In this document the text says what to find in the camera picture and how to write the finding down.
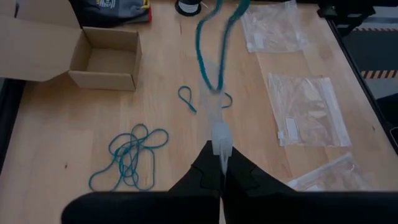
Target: wooden tabletop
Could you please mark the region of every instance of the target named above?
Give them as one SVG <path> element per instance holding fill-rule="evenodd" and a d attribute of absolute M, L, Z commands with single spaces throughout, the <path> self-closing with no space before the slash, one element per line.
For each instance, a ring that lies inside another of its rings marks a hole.
<path fill-rule="evenodd" d="M 202 52 L 218 61 L 221 31 L 236 7 L 225 4 L 205 25 Z M 89 192 L 88 178 L 111 160 L 108 144 L 138 123 L 164 128 L 169 143 L 155 151 L 154 190 L 168 190 L 186 173 L 204 145 L 203 116 L 189 111 L 177 97 L 181 85 L 193 91 L 200 107 L 200 74 L 194 51 L 198 21 L 183 17 L 172 1 L 152 3 L 150 24 L 123 29 L 140 32 L 142 61 L 136 92 L 79 89 L 67 75 L 43 83 L 29 82 L 22 97 L 0 176 L 0 223 L 58 223 L 64 206 Z M 398 157 L 384 134 L 354 73 L 317 6 L 299 5 L 309 45 L 289 54 L 249 54 L 241 22 L 231 33 L 226 61 L 226 89 L 233 106 L 223 111 L 234 146 L 261 169 L 283 182 L 295 179 L 337 157 L 353 153 L 369 183 L 397 190 Z M 330 77 L 352 147 L 280 147 L 267 92 L 267 74 Z M 156 136 L 151 143 L 160 142 Z M 142 186 L 151 182 L 149 154 L 140 160 Z M 110 189 L 117 169 L 94 181 Z M 119 190 L 134 190 L 121 186 Z"/>

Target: open cardboard box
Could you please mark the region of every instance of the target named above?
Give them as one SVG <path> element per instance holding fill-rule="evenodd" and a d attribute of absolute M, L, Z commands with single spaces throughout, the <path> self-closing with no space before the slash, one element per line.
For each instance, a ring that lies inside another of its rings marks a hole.
<path fill-rule="evenodd" d="M 134 31 L 80 29 L 68 0 L 0 0 L 0 77 L 46 81 L 69 73 L 81 88 L 136 89 L 141 59 Z"/>

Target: clear plastic bag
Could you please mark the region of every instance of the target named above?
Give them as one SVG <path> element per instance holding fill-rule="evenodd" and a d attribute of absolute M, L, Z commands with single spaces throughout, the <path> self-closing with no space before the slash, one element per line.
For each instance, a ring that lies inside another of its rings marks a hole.
<path fill-rule="evenodd" d="M 268 92 L 281 146 L 350 146 L 329 78 L 268 75 Z"/>
<path fill-rule="evenodd" d="M 295 1 L 251 5 L 242 23 L 249 52 L 295 52 L 307 43 Z"/>
<path fill-rule="evenodd" d="M 287 184 L 297 191 L 370 190 L 351 153 L 338 158 Z"/>

